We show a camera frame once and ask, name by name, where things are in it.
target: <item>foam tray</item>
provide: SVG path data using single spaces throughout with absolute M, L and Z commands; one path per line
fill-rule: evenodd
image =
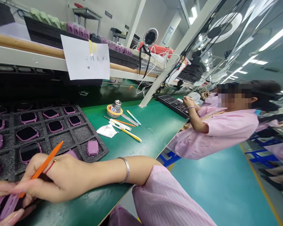
M 180 102 L 179 100 L 177 100 L 176 98 L 174 98 L 170 95 L 164 95 L 164 96 L 157 97 L 156 100 L 158 100 L 160 103 L 166 105 L 168 108 L 172 109 L 173 111 L 175 111 L 180 116 L 182 116 L 186 119 L 188 119 L 190 117 L 188 110 L 186 109 L 184 104 L 182 102 Z
M 109 151 L 96 130 L 89 122 L 87 116 L 82 112 L 78 105 L 65 105 L 59 106 L 58 101 L 53 101 L 53 107 L 40 108 L 39 104 L 33 104 L 33 109 L 30 111 L 15 112 L 15 105 L 2 105 L 8 108 L 9 113 L 0 115 L 0 119 L 5 120 L 5 128 L 0 130 L 0 134 L 3 135 L 3 147 L 0 149 L 0 180 L 19 181 L 26 169 L 25 164 L 20 160 L 19 150 L 21 147 L 38 142 L 41 146 L 42 152 L 50 154 L 53 148 L 64 141 L 60 151 L 57 155 L 63 154 L 68 150 L 73 150 L 78 158 L 84 162 L 92 163 L 100 160 Z M 72 106 L 76 110 L 76 113 L 67 115 L 64 112 L 64 107 Z M 42 112 L 53 109 L 59 113 L 59 117 L 53 119 L 47 119 L 43 116 Z M 37 115 L 37 121 L 27 124 L 22 124 L 20 121 L 20 115 L 27 112 L 35 112 Z M 81 124 L 72 126 L 68 118 L 71 116 L 78 116 L 81 120 Z M 47 124 L 59 120 L 61 121 L 64 129 L 59 132 L 51 133 Z M 39 137 L 27 141 L 20 141 L 15 133 L 27 126 L 31 126 L 39 132 Z M 97 140 L 99 144 L 99 152 L 97 155 L 88 156 L 86 153 L 87 142 L 90 140 Z

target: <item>yellow pen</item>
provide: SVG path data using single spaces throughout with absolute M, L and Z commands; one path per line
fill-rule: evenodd
M 125 129 L 121 128 L 121 127 L 116 126 L 115 123 L 109 121 L 109 124 L 111 124 L 112 126 L 114 126 L 114 127 L 118 128 L 118 129 L 124 131 L 125 133 L 129 134 L 131 137 L 133 137 L 134 139 L 138 140 L 139 142 L 142 141 L 139 137 L 135 136 L 134 134 L 128 132 L 127 130 L 125 130 Z

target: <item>orange stylus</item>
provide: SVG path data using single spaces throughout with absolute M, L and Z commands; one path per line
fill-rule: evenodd
M 48 166 L 48 164 L 50 163 L 50 161 L 54 158 L 54 156 L 58 153 L 58 151 L 60 150 L 62 144 L 64 141 L 62 141 L 61 143 L 59 143 L 54 149 L 53 151 L 49 154 L 49 156 L 47 157 L 47 159 L 45 160 L 45 162 L 39 167 L 39 169 L 35 172 L 35 174 L 32 176 L 31 179 L 37 179 L 41 173 L 45 170 L 45 168 Z M 25 193 L 21 193 L 19 194 L 19 198 L 23 198 L 25 195 Z

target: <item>hand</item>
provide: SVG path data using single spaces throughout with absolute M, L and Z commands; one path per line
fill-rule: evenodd
M 184 96 L 182 100 L 185 107 L 195 106 L 193 99 L 190 97 Z
M 24 203 L 32 197 L 44 199 L 53 203 L 74 199 L 92 188 L 92 175 L 88 163 L 75 159 L 69 154 L 56 156 L 56 162 L 46 173 L 52 182 L 40 178 L 31 180 L 38 168 L 44 163 L 48 155 L 36 154 L 30 160 L 20 183 L 10 192 L 20 194 L 25 192 Z
M 0 181 L 0 197 L 9 195 L 10 194 L 9 191 L 13 189 L 15 186 L 16 186 L 15 183 L 9 183 L 8 181 Z M 29 215 L 34 209 L 35 209 L 35 206 L 31 206 L 30 208 L 26 210 L 19 209 L 18 211 L 11 213 L 3 221 L 1 221 L 0 226 L 15 225 L 19 220 Z

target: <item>teal pen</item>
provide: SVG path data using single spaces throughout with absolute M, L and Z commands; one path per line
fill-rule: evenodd
M 127 110 L 127 112 L 141 126 L 141 123 L 130 113 L 130 111 Z

